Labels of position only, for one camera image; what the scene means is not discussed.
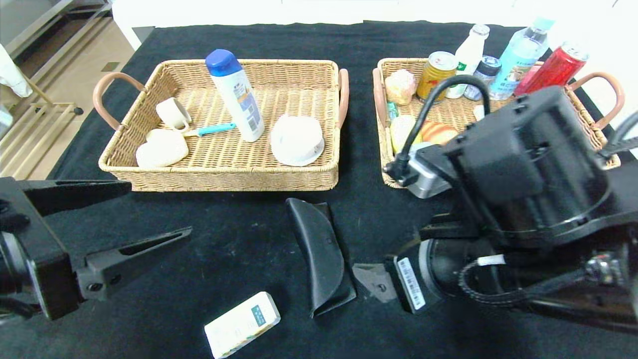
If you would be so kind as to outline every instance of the leather handle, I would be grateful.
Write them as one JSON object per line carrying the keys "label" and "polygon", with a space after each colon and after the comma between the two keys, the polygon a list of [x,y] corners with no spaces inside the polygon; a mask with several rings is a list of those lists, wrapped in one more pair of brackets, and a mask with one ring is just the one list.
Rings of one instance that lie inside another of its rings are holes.
{"label": "leather handle", "polygon": [[341,97],[339,99],[339,123],[338,128],[343,126],[343,122],[346,121],[346,114],[348,114],[348,105],[350,104],[350,76],[348,70],[342,68],[339,70],[339,90]]}
{"label": "leather handle", "polygon": [[104,95],[104,91],[107,90],[107,88],[111,85],[111,82],[113,82],[113,80],[115,79],[126,80],[140,91],[146,91],[146,88],[139,81],[122,72],[108,73],[104,77],[102,77],[95,85],[95,88],[93,89],[93,107],[95,107],[95,110],[98,111],[98,114],[102,116],[104,121],[106,121],[109,126],[117,131],[120,128],[120,122],[117,122],[117,120],[113,118],[110,113],[108,113],[108,111],[102,104],[102,95]]}
{"label": "leather handle", "polygon": [[372,83],[373,91],[375,94],[375,109],[376,115],[379,117],[379,121],[384,127],[388,127],[387,124],[387,101],[385,99],[385,90],[383,88],[383,77],[381,70],[375,68],[372,70]]}
{"label": "leather handle", "polygon": [[595,77],[601,77],[605,79],[611,85],[611,88],[613,88],[614,92],[616,93],[616,105],[614,106],[614,108],[611,109],[611,111],[609,111],[607,115],[599,119],[598,122],[594,124],[594,127],[603,129],[605,128],[605,126],[609,124],[612,118],[616,117],[616,115],[620,112],[620,110],[625,105],[625,90],[623,90],[623,87],[620,86],[620,82],[618,82],[618,80],[615,77],[613,77],[612,75],[606,72],[592,72],[589,75],[583,76],[580,80],[574,82],[573,84],[567,85],[567,86],[569,87],[569,89],[573,91],[581,87],[585,82]]}

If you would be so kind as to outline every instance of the white bottle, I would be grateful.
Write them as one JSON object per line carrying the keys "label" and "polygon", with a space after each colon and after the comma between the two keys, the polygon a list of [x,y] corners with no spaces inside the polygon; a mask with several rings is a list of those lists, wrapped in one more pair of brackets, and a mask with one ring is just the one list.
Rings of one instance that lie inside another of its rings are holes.
{"label": "white bottle", "polygon": [[[489,27],[486,25],[476,24],[472,26],[470,35],[459,46],[454,54],[459,60],[459,66],[456,68],[457,75],[472,75],[478,67],[478,63],[483,58],[483,46],[485,39],[489,36]],[[450,87],[445,94],[447,98],[459,98],[465,92],[466,84],[460,84]]]}
{"label": "white bottle", "polygon": [[263,121],[246,72],[232,52],[217,49],[206,57],[206,67],[244,141],[263,134]]}

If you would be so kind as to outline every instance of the yellow can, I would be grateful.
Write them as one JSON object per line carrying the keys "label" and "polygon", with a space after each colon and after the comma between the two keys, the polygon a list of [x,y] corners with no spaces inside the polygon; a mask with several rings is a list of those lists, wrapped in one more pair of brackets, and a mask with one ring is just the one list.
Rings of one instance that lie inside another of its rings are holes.
{"label": "yellow can", "polygon": [[[426,100],[433,88],[442,80],[456,74],[456,67],[459,61],[454,55],[445,51],[436,51],[427,58],[427,63],[423,67],[423,75],[417,87],[417,97],[422,102]],[[443,100],[445,91],[436,97],[436,102]]]}

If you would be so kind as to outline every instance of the white sticker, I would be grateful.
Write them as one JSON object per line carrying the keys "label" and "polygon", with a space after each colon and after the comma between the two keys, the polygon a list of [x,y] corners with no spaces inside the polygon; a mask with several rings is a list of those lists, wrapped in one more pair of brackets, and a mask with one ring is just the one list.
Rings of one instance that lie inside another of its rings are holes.
{"label": "white sticker", "polygon": [[421,287],[419,286],[419,282],[417,282],[417,278],[412,270],[412,264],[410,264],[410,260],[407,257],[397,263],[399,264],[399,271],[401,271],[405,288],[408,290],[412,307],[414,307],[415,310],[418,310],[426,304],[426,300],[423,298]]}

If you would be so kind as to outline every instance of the water bottle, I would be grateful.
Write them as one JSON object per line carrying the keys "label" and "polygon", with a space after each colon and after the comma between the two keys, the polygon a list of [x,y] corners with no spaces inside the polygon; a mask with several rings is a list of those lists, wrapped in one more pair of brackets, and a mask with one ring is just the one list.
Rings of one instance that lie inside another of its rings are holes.
{"label": "water bottle", "polygon": [[527,71],[549,48],[547,31],[554,20],[537,17],[532,26],[516,31],[501,55],[501,71],[489,88],[493,100],[504,100],[525,77]]}
{"label": "water bottle", "polygon": [[217,49],[206,57],[206,67],[244,141],[263,134],[263,121],[250,81],[232,52]]}

